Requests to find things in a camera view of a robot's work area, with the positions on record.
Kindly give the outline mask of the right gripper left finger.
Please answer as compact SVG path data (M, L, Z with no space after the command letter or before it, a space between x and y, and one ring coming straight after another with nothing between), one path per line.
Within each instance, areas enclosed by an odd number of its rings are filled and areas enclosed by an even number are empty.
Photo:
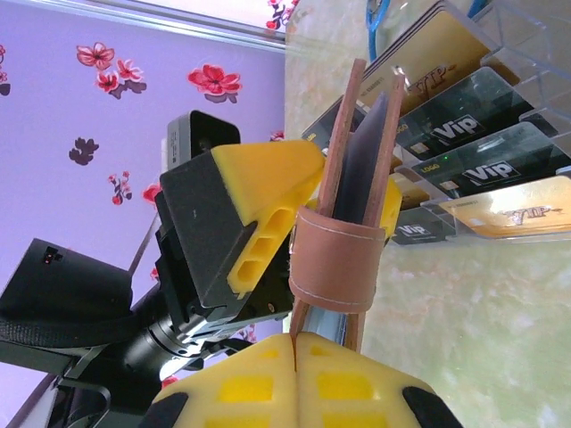
M142 428L298 428L294 347L273 335L162 389Z

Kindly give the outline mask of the black Vip card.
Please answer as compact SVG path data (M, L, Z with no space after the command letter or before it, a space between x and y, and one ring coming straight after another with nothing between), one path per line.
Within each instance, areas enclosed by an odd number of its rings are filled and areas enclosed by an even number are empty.
M339 107L340 103L336 103L327 109L302 132L302 138L313 142L320 149L328 147Z
M524 121L411 169L452 199L552 177L571 157Z
M421 207L403 210L399 214L393 240L399 245L444 241L443 222Z
M420 160L517 124L532 105L482 67L400 118L396 143Z

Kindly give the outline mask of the gold VIP card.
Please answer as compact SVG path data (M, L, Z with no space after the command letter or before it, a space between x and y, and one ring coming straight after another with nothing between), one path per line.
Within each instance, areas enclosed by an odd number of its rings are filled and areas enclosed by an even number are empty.
M571 232L571 177L513 185L442 202L440 207L487 238Z
M482 59L499 48L476 23L439 0L368 66L359 101L371 107L402 74L405 114L478 70Z
M401 191L401 210L416 208L422 202L426 202L430 199L429 194L425 190L406 178L403 174L393 173L391 178Z

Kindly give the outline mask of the clear acrylic card stand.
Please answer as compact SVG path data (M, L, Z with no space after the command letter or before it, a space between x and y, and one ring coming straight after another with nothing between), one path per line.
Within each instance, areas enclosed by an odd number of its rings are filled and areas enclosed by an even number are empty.
M500 44L498 50L482 59L480 68L495 70L532 105L532 110L521 115L518 123L534 124L571 157L571 0L547 0L541 5L528 0L494 0L473 22ZM358 98L334 210L337 219L360 223L363 218L367 204L365 188L373 176L390 92L391 89L380 93L371 107L360 103ZM396 143L396 136L393 173L403 174L429 194L430 199L419 207L443 222L442 242L464 234L507 241L571 240L571 232L509 238L476 234L440 207L442 202L456 199L411 169L430 159L420 160L402 149ZM558 169L554 176L571 177L571 166Z

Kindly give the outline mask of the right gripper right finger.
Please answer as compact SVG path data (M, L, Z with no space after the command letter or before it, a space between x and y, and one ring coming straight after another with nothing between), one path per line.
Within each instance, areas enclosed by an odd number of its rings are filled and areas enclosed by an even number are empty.
M464 428L427 383L314 333L296 373L299 428Z

